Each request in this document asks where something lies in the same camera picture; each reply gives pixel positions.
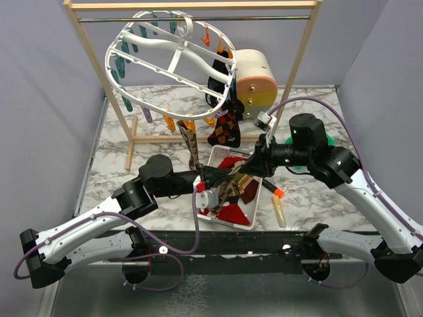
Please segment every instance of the red cloth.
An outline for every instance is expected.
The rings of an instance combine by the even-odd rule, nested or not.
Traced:
[[[236,162],[239,162],[240,160],[247,160],[247,159],[243,157],[225,157],[222,163],[220,163],[217,168],[220,168],[220,169],[232,168],[233,165]],[[205,216],[208,215],[208,213],[209,213],[209,209],[200,211],[200,214]],[[223,206],[217,218],[222,221],[237,223],[238,225],[244,225],[244,226],[250,225],[250,221],[244,215],[243,211],[241,210],[241,208],[238,206],[237,203],[231,203],[228,206]]]
[[[209,214],[209,209],[200,211],[200,214],[207,216]],[[228,206],[223,206],[217,218],[222,221],[237,223],[238,225],[250,225],[250,221],[244,215],[243,211],[237,203],[232,203]]]
[[[219,166],[217,168],[221,168],[222,170],[225,169],[229,169],[232,168],[233,165],[236,162],[239,162],[240,160],[247,160],[246,158],[243,157],[225,157],[222,161],[222,163],[219,164]]]

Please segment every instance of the metal frame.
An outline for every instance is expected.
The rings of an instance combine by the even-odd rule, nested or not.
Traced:
[[[132,128],[129,127],[125,120],[125,117],[119,107],[118,101],[116,100],[112,86],[107,79],[106,73],[104,72],[103,66],[100,63],[98,56],[93,48],[93,44],[83,26],[84,22],[129,22],[128,19],[118,18],[79,18],[78,12],[96,12],[96,11],[156,11],[156,10],[265,10],[265,9],[310,9],[309,16],[280,16],[280,17],[212,17],[215,20],[307,20],[303,36],[301,38],[300,45],[297,50],[294,62],[289,73],[288,81],[285,86],[284,93],[282,95],[281,102],[288,99],[289,93],[293,86],[295,76],[297,75],[299,65],[303,59],[307,43],[310,39],[310,35],[313,31],[313,27],[319,14],[320,7],[323,0],[313,1],[240,1],[240,2],[179,2],[179,3],[73,3],[72,0],[65,0],[63,5],[69,15],[69,18],[75,28],[79,38],[81,39],[82,45],[85,52],[90,59],[91,64],[100,80],[107,97],[119,119],[120,124],[130,142],[128,147],[128,157],[126,161],[126,169],[131,168],[132,156],[134,153],[134,146],[137,143],[183,143],[183,139],[180,135],[160,135],[160,136],[148,136],[137,134],[137,123],[138,117],[134,116],[132,122]],[[202,20],[210,20],[211,18],[202,18]],[[276,125],[279,124],[280,118],[284,107],[281,107],[277,114]],[[206,142],[207,135],[198,135],[197,140],[199,142]],[[242,141],[256,141],[258,135],[243,135]]]

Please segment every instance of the sock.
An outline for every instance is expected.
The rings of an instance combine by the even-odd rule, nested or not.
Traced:
[[[207,138],[210,145],[225,145],[227,147],[239,147],[241,145],[241,131],[235,112],[229,110],[222,117],[218,117],[213,133]]]
[[[217,52],[216,54],[223,56],[224,58],[229,58],[229,53],[227,51],[223,51],[221,53]],[[228,75],[229,72],[226,69],[226,64],[222,61],[218,61],[217,59],[214,60],[212,67],[219,71],[222,74]],[[225,91],[225,84],[221,83],[220,81],[215,80],[212,77],[209,77],[209,81],[207,83],[207,87],[213,91],[216,91],[220,94],[223,94],[223,91]],[[210,96],[209,94],[206,94],[206,102],[214,107],[217,104],[217,98]]]
[[[218,54],[226,58],[229,57],[229,53],[227,51],[223,51]],[[212,67],[225,75],[228,75],[229,73],[225,63],[216,59],[213,62]],[[220,94],[223,94],[225,90],[225,84],[211,77],[209,77],[207,87]],[[217,99],[209,94],[206,94],[206,102],[210,106],[214,107],[217,104]],[[235,76],[231,83],[231,87],[229,88],[227,100],[221,107],[222,112],[225,110],[228,110],[228,113],[217,119],[215,130],[207,138],[207,141],[210,145],[220,144],[227,147],[239,147],[241,144],[241,132],[239,131],[238,121],[243,119],[245,107],[244,104],[237,98],[237,80]]]
[[[190,161],[188,162],[188,166],[191,170],[195,170],[196,165],[199,165],[200,163],[200,159],[198,158],[197,134],[187,129],[182,120],[177,121],[176,125],[179,128],[180,134],[182,135],[188,150],[190,150]]]

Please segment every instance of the orange cap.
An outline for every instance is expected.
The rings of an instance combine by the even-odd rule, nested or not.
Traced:
[[[275,190],[275,192],[273,194],[278,195],[279,198],[282,198],[285,195],[284,191],[280,190],[279,188],[277,190]]]

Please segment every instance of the wooden rack leg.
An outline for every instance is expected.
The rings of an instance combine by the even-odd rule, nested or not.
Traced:
[[[131,170],[132,165],[132,156],[134,155],[135,140],[134,137],[137,135],[137,126],[138,126],[138,116],[135,115],[132,120],[132,140],[130,141],[130,146],[128,147],[128,157],[126,158],[126,169]]]
[[[310,13],[310,19],[307,21],[307,24],[304,29],[303,37],[301,38],[301,42],[299,44],[299,48],[297,51],[297,55],[291,67],[291,72],[289,73],[288,81],[286,82],[286,86],[284,89],[284,93],[280,102],[284,102],[288,99],[289,93],[291,92],[291,88],[295,77],[297,76],[297,72],[299,69],[299,65],[301,64],[301,60],[303,59],[305,48],[307,47],[307,43],[309,42],[311,32],[313,31],[313,27],[315,25],[315,21],[317,16],[319,15],[320,6],[322,5],[322,0],[316,0],[316,5]],[[278,126],[280,117],[282,116],[282,112],[284,112],[285,106],[282,106],[276,112],[276,126]]]

